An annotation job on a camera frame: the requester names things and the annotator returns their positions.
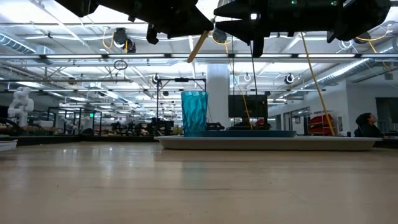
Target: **column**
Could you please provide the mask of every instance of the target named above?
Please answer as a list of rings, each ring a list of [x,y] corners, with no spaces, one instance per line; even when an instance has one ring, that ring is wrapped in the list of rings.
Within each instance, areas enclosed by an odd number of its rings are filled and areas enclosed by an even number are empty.
[[[207,92],[209,122],[220,122],[225,128],[229,127],[228,95],[229,69],[228,64],[207,65]]]

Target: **white platform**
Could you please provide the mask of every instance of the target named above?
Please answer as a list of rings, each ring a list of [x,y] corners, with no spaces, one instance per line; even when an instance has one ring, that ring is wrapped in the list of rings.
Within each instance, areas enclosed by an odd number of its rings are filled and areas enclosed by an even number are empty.
[[[156,137],[164,149],[367,151],[378,138],[300,136],[296,138]]]
[[[18,140],[0,141],[0,152],[14,150],[17,147]]]

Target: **ceiling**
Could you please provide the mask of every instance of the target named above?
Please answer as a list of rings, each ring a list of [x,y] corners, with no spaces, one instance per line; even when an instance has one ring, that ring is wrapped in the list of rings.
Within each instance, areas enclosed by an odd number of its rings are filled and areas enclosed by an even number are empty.
[[[124,50],[111,45],[112,33],[117,27],[125,27],[128,36],[134,40],[137,47],[137,54],[188,54],[192,50],[198,40],[198,36],[179,37],[168,40],[165,35],[159,34],[160,42],[157,45],[152,45],[146,41],[147,24],[142,21],[130,23],[127,20],[127,15],[121,14],[112,9],[100,6],[97,10],[84,18],[78,18],[70,11],[59,5],[53,0],[41,1],[50,14],[44,13],[39,7],[32,4],[29,0],[2,0],[0,7],[0,33],[12,35],[13,38],[22,42],[23,44],[37,48],[38,46],[46,46],[55,54],[123,54]],[[213,10],[217,7],[218,0],[199,0],[197,7],[204,15],[211,19],[214,17]],[[56,17],[64,26],[57,23]],[[389,27],[389,32],[386,37],[374,42],[375,45],[380,44],[391,37],[395,36],[398,27],[395,22],[398,21],[397,8],[393,7],[386,19],[387,21],[394,21]],[[373,37],[379,37],[386,33],[387,26],[376,27],[370,30]],[[266,39],[264,46],[264,53],[285,53],[285,54],[302,54],[304,53],[303,43],[300,37],[287,37],[287,34],[280,34],[279,37],[271,35],[272,37]],[[341,42],[334,40],[332,43],[326,43],[326,32],[307,32],[305,38],[308,44],[308,51],[311,54],[335,54],[335,53],[356,53],[365,52],[369,50],[368,44],[355,44],[352,42]],[[211,37],[205,40],[200,54],[250,54],[250,47],[244,42],[234,39],[227,46],[217,44]],[[2,54],[19,54],[15,50],[0,45],[0,53]],[[111,81],[97,82],[101,83],[101,88],[104,89],[151,89],[155,85],[152,84],[152,78],[158,74],[160,78],[205,78],[206,65],[208,63],[229,63],[231,60],[216,61],[216,60],[197,60],[195,63],[186,63],[185,60],[175,60],[172,58],[155,58],[155,59],[127,59],[125,60],[129,67],[126,70],[114,70],[114,62],[116,59],[108,60],[54,60],[53,64],[46,65],[37,63],[34,60],[8,60],[7,63],[25,69],[29,73],[17,72],[13,78],[20,79],[38,79],[44,78],[45,71],[47,76],[55,80],[67,79],[75,77],[76,79],[110,79]],[[337,65],[338,62],[321,61],[313,63],[314,72],[320,73]],[[236,60],[234,66],[229,66],[231,74],[234,73],[238,79],[240,88],[254,88],[253,83],[253,65],[257,78],[258,88],[287,88],[284,85],[284,77],[291,73],[301,79],[296,79],[295,85],[305,82],[310,78],[308,70],[308,63],[305,60],[287,61],[267,61],[257,60],[252,63],[250,60]],[[6,71],[0,73],[3,79],[7,79]],[[128,79],[130,82],[116,82],[116,79]],[[61,89],[89,89],[89,83],[77,83],[70,85],[68,83],[42,83],[42,88],[61,88]],[[199,89],[198,84],[190,83],[175,83],[170,82],[166,88],[181,89],[189,88]],[[119,96],[114,100],[110,96],[99,96],[98,92],[65,92],[58,93],[61,99],[64,96],[75,96],[80,98],[87,98],[89,101],[96,102],[113,102],[119,103],[120,98],[133,103],[153,103],[155,102],[152,95],[155,92],[115,92]],[[179,92],[171,91],[169,96],[161,96],[162,98],[180,98]],[[149,111],[143,110],[141,114],[146,114]]]

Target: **blue cup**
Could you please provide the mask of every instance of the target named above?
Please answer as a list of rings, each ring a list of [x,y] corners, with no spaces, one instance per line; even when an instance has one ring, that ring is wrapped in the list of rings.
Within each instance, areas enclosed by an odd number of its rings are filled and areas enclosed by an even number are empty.
[[[206,131],[208,93],[183,91],[181,100],[184,136],[194,137],[197,131]]]

